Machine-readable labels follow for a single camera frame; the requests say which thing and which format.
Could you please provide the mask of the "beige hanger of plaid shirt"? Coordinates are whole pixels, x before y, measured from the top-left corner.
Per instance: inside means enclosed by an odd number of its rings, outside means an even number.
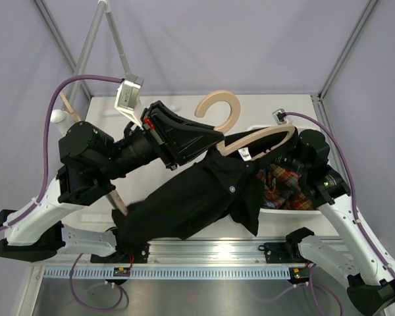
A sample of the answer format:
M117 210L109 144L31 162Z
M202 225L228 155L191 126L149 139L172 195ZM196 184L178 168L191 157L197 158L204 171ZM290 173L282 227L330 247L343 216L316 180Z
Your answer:
M61 92L59 95L64 103L66 111L69 113L73 121L80 122L81 121L80 115L74 110L74 108L66 98L65 94ZM116 190L109 192L106 195L106 198L108 202L112 205L113 209L118 209L124 216L127 216L128 214L127 206L124 204L122 198L120 197L119 193Z

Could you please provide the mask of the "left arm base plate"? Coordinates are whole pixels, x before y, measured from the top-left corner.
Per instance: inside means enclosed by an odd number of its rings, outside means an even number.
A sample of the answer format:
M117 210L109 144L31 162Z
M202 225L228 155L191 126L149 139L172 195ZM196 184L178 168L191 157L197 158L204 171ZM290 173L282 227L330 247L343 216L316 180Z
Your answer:
M110 264L110 263L147 263L149 257L149 244L147 242L133 243L117 246L116 252L106 257L92 254L91 263Z

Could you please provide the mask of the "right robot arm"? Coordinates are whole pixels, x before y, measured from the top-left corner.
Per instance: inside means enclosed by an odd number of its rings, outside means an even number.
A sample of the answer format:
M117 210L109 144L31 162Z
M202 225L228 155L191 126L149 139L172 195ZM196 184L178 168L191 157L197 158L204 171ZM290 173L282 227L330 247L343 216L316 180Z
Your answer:
M362 315L376 315L395 303L395 259L375 236L354 205L354 191L328 164L330 147L324 134L296 132L293 151L278 162L299 176L304 195L334 227L350 257L327 246L303 227L286 236L285 254L310 261L337 280Z

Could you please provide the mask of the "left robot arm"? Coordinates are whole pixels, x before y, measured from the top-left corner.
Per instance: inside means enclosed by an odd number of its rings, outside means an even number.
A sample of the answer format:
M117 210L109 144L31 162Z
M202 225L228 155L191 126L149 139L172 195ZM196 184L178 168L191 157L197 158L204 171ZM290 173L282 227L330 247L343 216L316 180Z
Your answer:
M109 195L115 179L156 159L173 170L223 140L214 126L182 118L160 101L144 109L139 124L129 122L120 140L90 122L77 122L59 140L63 165L42 197L19 211L0 212L0 257L33 263L59 253L87 253L93 261L124 261L128 246L114 232L79 230L63 219Z

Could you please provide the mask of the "black shirt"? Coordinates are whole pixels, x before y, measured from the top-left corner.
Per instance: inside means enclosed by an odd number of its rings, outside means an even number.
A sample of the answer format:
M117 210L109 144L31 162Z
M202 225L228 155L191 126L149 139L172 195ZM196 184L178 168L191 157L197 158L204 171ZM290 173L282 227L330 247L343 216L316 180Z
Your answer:
M278 133L252 143L250 153L268 151L254 161L243 160L239 153L225 157L210 147L201 161L128 205L127 216L113 211L117 249L128 252L157 238L185 240L227 216L256 236L264 191L258 173L298 143L297 133L284 144L283 137Z

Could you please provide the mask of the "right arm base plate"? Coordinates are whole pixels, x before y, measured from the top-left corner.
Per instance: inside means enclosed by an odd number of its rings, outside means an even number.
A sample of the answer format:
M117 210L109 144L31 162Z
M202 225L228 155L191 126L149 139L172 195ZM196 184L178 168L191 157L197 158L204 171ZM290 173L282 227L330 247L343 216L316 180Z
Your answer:
M265 242L257 249L263 252L266 263L301 263L301 259L286 242Z

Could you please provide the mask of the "plaid shirt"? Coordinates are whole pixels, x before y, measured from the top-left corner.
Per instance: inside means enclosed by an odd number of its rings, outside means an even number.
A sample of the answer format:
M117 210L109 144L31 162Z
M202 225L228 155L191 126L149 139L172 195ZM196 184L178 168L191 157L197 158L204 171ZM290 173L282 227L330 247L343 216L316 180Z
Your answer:
M314 211L317 208L302 192L299 175L278 165L271 164L261 169L258 178L264 185L264 209L283 209L296 211Z

